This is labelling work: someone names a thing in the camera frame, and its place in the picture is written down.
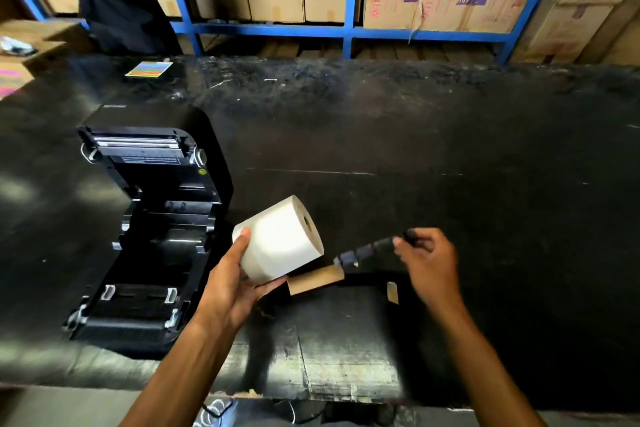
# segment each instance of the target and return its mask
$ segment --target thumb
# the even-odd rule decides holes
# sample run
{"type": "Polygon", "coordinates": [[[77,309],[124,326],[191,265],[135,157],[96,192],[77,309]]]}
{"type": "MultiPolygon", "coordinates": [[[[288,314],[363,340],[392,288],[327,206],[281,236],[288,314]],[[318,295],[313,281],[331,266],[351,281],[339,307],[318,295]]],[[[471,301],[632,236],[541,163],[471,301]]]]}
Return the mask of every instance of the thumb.
{"type": "Polygon", "coordinates": [[[396,255],[400,257],[407,268],[415,269],[420,266],[423,257],[414,247],[399,237],[394,238],[394,246],[396,247],[396,255]]]}

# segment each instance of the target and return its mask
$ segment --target black table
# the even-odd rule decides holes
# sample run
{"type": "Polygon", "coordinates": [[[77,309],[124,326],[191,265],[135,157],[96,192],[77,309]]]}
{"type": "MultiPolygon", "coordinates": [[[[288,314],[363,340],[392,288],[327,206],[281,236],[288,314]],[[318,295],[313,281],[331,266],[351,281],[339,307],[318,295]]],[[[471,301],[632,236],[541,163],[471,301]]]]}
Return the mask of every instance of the black table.
{"type": "MultiPolygon", "coordinates": [[[[640,411],[636,70],[186,57],[159,80],[125,78],[138,61],[75,60],[0,102],[0,382],[141,389],[155,370],[63,338],[127,205],[74,127],[102,103],[173,98],[212,120],[236,188],[230,222],[296,194],[326,263],[441,227],[465,302],[533,406],[640,411]]],[[[369,270],[276,291],[214,390],[464,405],[396,258],[369,270]]]]}

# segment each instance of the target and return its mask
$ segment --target floor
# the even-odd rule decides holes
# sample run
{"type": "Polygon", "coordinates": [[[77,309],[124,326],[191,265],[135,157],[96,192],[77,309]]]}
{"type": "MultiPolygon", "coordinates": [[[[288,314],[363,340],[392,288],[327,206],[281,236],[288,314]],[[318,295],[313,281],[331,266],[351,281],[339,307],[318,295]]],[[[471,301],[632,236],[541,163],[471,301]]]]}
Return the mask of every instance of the floor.
{"type": "MultiPolygon", "coordinates": [[[[129,409],[137,392],[62,389],[32,387],[28,389],[6,389],[0,393],[1,427],[111,427],[116,426],[129,409]]],[[[254,410],[259,401],[238,401],[236,410],[254,410]]],[[[236,420],[245,415],[236,412],[236,420]]],[[[555,412],[546,412],[544,419],[550,427],[640,427],[640,421],[624,419],[581,420],[555,412]]],[[[206,427],[198,419],[194,426],[206,427]]],[[[319,419],[307,425],[314,427],[319,419]]],[[[452,412],[444,408],[398,409],[393,427],[473,427],[476,426],[473,412],[452,412]]]]}

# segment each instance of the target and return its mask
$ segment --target blue shelf beam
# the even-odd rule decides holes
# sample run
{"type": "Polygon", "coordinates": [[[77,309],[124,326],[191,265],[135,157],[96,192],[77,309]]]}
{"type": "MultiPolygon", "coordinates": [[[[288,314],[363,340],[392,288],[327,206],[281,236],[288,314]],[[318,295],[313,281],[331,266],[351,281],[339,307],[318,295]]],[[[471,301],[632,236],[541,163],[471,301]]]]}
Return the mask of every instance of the blue shelf beam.
{"type": "MultiPolygon", "coordinates": [[[[23,0],[33,16],[40,21],[52,20],[38,0],[23,0]]],[[[502,44],[496,62],[503,64],[508,61],[527,21],[540,0],[527,0],[513,30],[508,34],[493,34],[487,32],[434,32],[401,29],[365,29],[354,25],[354,8],[356,0],[346,0],[344,25],[295,25],[276,23],[225,23],[220,21],[196,22],[193,20],[186,0],[176,0],[182,20],[172,21],[172,27],[177,34],[186,34],[193,45],[195,54],[204,53],[200,34],[241,34],[281,37],[332,37],[342,39],[342,52],[345,58],[351,57],[351,45],[357,39],[395,39],[398,41],[466,41],[492,42],[502,44]]]]}

